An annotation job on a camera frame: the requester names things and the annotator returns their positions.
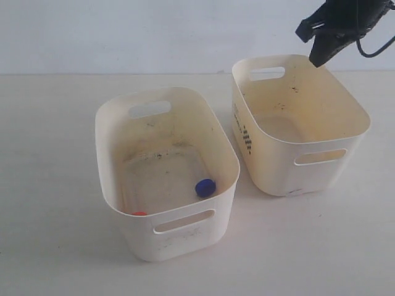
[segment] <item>black printed pattern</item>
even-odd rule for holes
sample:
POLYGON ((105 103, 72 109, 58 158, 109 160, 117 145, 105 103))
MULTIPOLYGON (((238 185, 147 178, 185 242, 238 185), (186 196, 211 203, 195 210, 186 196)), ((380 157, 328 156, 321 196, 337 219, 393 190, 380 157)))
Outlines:
POLYGON ((236 114, 234 114, 234 116, 235 116, 235 120, 236 120, 236 123, 237 123, 238 128, 239 128, 239 131, 240 131, 240 133, 243 136, 243 140, 244 140, 244 143, 245 143, 245 145, 247 147, 248 154, 251 155, 252 141, 251 141, 251 138, 249 137, 248 130, 246 129, 245 125, 243 125, 243 128, 241 128, 240 122, 239 122, 236 114))

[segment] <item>white table surface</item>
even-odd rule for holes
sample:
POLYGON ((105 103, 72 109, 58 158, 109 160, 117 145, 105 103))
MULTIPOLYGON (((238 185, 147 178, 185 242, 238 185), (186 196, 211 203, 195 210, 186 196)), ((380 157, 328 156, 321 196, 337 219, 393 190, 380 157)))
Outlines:
POLYGON ((269 197, 241 160, 223 239, 162 263, 137 260, 112 224, 95 113, 118 94, 187 86, 234 144, 230 76, 0 76, 0 295, 394 295, 395 73, 336 76, 372 128, 335 188, 269 197))

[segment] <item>dirty plastic bin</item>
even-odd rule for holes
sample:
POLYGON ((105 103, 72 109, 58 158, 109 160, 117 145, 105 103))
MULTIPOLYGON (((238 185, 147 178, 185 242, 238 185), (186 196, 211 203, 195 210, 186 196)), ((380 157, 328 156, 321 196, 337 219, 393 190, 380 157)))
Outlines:
POLYGON ((241 60, 232 73, 233 131, 254 184, 277 196, 334 185, 370 126, 346 88, 303 55, 241 60), (278 67, 280 78, 259 73, 278 67))
POLYGON ((165 88, 112 99, 96 114, 96 149, 104 199, 137 257, 162 261, 224 235, 239 161, 197 92, 165 88), (195 185, 206 178, 216 191, 200 199, 195 185))

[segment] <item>bin bottom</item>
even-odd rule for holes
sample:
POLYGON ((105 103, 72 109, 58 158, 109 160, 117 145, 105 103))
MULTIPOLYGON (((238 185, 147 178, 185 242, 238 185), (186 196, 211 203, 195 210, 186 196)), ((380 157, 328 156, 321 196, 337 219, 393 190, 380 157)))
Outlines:
POLYGON ((300 124, 292 117, 284 115, 254 115, 255 121, 262 131, 270 136, 293 143, 303 143, 309 140, 309 135, 303 132, 300 124))
POLYGON ((210 178, 192 146, 172 146, 140 155, 125 163, 124 172, 123 204, 129 214, 150 215, 198 202, 195 185, 210 178))

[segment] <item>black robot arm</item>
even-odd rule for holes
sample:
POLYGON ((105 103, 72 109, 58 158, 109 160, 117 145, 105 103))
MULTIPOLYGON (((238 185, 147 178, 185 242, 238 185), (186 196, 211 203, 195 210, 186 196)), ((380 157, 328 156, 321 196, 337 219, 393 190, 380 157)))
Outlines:
POLYGON ((395 9, 392 0, 326 0, 301 22, 296 34, 305 43, 315 37, 310 61, 316 67, 354 42, 364 57, 375 57, 395 42, 395 36, 373 54, 362 50, 360 40, 390 9, 395 9))

